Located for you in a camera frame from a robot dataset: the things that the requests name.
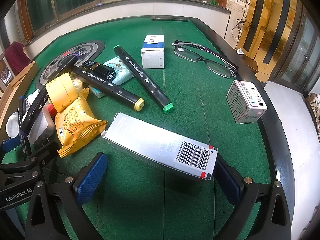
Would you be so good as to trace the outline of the white pill bottle red label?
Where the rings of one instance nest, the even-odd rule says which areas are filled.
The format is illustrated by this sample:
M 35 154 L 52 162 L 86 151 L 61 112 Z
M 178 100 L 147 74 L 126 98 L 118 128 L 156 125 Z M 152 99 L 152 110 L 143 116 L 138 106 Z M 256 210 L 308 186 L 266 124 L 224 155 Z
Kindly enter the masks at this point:
M 18 123 L 18 113 L 14 112 L 11 116 L 9 116 L 6 126 L 6 133 L 9 137 L 15 138 L 19 134 L 19 123 Z

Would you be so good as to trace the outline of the white charger plug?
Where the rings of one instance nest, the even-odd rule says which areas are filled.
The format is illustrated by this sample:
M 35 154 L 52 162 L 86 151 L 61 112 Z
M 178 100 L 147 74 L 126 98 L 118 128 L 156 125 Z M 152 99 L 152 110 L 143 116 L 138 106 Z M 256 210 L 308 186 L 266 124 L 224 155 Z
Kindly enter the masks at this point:
M 28 135 L 29 142 L 31 145 L 40 144 L 46 141 L 55 131 L 56 128 L 52 117 L 47 106 L 44 106 Z

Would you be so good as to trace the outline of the yellow cheese cracker packet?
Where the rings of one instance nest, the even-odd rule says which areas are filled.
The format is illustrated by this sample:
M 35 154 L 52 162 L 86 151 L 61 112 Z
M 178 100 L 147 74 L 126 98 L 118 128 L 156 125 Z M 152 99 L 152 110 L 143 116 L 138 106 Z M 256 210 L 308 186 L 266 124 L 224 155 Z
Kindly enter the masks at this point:
M 60 158 L 67 157 L 89 144 L 106 128 L 106 120 L 95 118 L 87 102 L 89 89 L 80 91 L 78 98 L 55 116 L 58 139 L 62 145 Z

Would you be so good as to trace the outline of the yellow tape roll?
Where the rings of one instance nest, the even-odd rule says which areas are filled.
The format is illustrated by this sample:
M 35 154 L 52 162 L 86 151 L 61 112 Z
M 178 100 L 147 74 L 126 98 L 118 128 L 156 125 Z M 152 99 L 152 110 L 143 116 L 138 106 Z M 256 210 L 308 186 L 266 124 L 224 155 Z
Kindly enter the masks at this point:
M 46 91 L 58 113 L 63 112 L 78 98 L 78 94 L 68 73 L 62 74 L 47 83 Z

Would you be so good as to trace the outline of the black marker yellow cap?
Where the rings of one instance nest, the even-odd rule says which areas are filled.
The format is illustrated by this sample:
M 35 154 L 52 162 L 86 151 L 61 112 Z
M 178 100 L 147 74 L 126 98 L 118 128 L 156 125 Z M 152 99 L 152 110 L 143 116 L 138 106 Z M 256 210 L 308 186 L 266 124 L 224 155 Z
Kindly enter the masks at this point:
M 112 83 L 111 81 L 107 81 L 92 74 L 87 69 L 80 69 L 76 66 L 72 66 L 71 72 L 73 72 L 82 82 L 98 89 L 105 95 L 112 97 L 113 99 L 134 109 L 137 112 L 144 107 L 144 100 L 142 98 L 132 94 L 124 88 Z

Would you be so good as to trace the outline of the black Chanel lipstick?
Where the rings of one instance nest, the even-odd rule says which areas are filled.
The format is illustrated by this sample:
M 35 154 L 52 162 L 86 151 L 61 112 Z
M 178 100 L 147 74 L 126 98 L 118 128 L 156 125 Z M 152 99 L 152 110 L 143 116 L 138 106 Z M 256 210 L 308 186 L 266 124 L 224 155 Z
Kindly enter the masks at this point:
M 107 81 L 113 81 L 116 78 L 116 71 L 114 68 L 95 61 L 87 60 L 82 63 L 80 68 L 89 70 L 95 76 L 99 76 Z

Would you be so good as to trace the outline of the long silver barcode box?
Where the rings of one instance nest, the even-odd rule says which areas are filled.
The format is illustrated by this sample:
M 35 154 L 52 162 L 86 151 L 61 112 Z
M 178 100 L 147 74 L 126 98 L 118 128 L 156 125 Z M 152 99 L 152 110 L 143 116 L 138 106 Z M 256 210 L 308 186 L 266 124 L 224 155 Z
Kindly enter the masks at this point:
M 112 146 L 150 166 L 195 181 L 211 180 L 217 148 L 117 113 L 101 137 Z

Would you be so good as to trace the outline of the white pink medicine box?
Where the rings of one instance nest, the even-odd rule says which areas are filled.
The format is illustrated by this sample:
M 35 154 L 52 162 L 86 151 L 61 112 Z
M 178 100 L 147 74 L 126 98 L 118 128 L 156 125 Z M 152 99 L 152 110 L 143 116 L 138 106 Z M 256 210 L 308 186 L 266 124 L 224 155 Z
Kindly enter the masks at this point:
M 267 111 L 267 105 L 252 82 L 234 80 L 226 96 L 237 124 L 256 122 Z

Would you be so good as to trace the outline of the teal tissue packet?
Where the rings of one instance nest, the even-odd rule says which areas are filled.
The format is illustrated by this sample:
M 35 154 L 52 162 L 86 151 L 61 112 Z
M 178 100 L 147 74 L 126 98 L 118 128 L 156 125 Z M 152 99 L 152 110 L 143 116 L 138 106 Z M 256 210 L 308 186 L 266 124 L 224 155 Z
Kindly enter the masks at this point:
M 116 71 L 116 78 L 113 81 L 111 81 L 115 85 L 119 86 L 133 77 L 133 75 L 131 74 L 131 72 L 127 68 L 127 66 L 125 66 L 125 64 L 123 64 L 123 62 L 121 61 L 121 59 L 118 56 L 116 56 L 116 57 L 114 57 L 114 58 L 112 58 L 102 64 L 109 66 L 109 67 L 112 67 Z

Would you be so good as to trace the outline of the black marker green caps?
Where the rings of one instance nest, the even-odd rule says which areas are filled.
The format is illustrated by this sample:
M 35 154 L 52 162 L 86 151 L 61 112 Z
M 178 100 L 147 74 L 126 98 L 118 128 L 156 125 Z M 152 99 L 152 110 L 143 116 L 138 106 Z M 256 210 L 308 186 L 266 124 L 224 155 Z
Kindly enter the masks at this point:
M 149 96 L 153 98 L 155 103 L 160 107 L 164 114 L 170 113 L 174 109 L 173 103 L 164 94 L 160 87 L 153 81 L 153 79 L 143 70 L 143 68 L 129 55 L 121 46 L 117 45 L 114 48 L 115 54 L 121 61 L 129 68 L 133 76 L 148 92 Z

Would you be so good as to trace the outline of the white blue medicine box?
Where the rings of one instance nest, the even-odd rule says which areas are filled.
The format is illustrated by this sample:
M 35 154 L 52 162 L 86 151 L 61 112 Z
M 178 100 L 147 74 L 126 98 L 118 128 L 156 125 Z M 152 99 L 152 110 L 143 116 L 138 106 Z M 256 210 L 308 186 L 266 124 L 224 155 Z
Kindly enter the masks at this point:
M 140 53 L 143 69 L 164 69 L 164 35 L 146 35 Z

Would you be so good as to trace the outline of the red hooks plastic package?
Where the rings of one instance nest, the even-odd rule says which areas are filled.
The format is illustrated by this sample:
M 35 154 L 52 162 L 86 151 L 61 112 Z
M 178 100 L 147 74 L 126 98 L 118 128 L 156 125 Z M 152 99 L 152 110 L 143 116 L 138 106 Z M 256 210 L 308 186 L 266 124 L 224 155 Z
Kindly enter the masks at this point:
M 55 109 L 55 107 L 53 106 L 52 103 L 49 103 L 47 105 L 47 110 L 48 110 L 50 116 L 52 117 L 52 119 L 54 119 L 55 116 L 57 115 L 57 110 Z

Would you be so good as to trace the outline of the cardboard tray box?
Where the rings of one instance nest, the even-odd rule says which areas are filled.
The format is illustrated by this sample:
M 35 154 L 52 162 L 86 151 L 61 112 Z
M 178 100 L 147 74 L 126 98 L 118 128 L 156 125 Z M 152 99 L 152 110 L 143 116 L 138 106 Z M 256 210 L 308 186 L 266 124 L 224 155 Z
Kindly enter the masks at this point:
M 7 123 L 9 116 L 17 111 L 19 97 L 25 95 L 38 71 L 39 67 L 37 66 L 36 62 L 31 62 L 20 73 L 18 73 L 13 80 L 10 81 L 8 87 L 4 91 L 0 101 L 1 142 L 9 138 L 5 131 L 5 124 Z

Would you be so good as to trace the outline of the maroon cloth on chair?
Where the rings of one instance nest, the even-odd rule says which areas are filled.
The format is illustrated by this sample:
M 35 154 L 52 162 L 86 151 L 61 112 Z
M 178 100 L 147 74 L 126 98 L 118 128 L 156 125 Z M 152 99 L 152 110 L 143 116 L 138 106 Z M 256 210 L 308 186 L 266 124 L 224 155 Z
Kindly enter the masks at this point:
M 30 63 L 29 57 L 24 52 L 24 45 L 16 41 L 5 50 L 5 57 L 14 75 L 17 75 Z

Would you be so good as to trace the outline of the yellow wooden cabinet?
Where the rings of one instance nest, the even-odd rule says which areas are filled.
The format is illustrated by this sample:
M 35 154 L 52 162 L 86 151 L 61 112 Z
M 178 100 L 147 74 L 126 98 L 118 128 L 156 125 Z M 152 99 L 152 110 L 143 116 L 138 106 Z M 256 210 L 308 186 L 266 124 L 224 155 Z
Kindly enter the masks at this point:
M 280 67 L 301 9 L 299 0 L 247 0 L 241 37 L 236 45 L 258 65 L 256 78 L 266 83 Z

